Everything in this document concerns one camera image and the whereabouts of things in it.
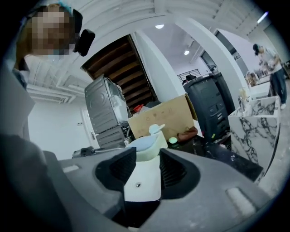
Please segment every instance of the wooden staircase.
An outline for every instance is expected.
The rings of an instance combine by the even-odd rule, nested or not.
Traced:
[[[93,80],[105,74],[118,84],[122,88],[131,113],[137,105],[146,105],[156,98],[129,35],[96,53],[83,68]]]

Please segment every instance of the dark pants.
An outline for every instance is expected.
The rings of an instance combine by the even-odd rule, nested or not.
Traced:
[[[286,103],[287,99],[287,89],[286,82],[284,78],[284,70],[280,69],[279,71],[273,73],[271,75],[271,82],[273,84],[273,88],[275,92],[280,96],[281,103]]]

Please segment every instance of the gray floor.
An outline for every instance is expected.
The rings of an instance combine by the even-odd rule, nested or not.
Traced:
[[[286,80],[288,99],[281,111],[281,129],[277,151],[273,162],[259,183],[271,197],[275,197],[284,187],[290,171],[290,80]]]

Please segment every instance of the metal railing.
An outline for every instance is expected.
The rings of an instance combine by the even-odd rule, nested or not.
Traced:
[[[187,75],[200,76],[200,72],[199,72],[199,70],[197,68],[197,69],[191,70],[189,72],[185,72],[185,73],[182,73],[180,75],[177,75],[177,77],[182,82],[182,81],[184,81],[186,79]]]

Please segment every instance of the black countertop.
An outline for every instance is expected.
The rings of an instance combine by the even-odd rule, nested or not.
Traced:
[[[188,152],[230,165],[255,182],[261,175],[263,168],[236,153],[221,147],[219,144],[205,142],[204,138],[196,136],[182,144],[169,144],[168,148]]]

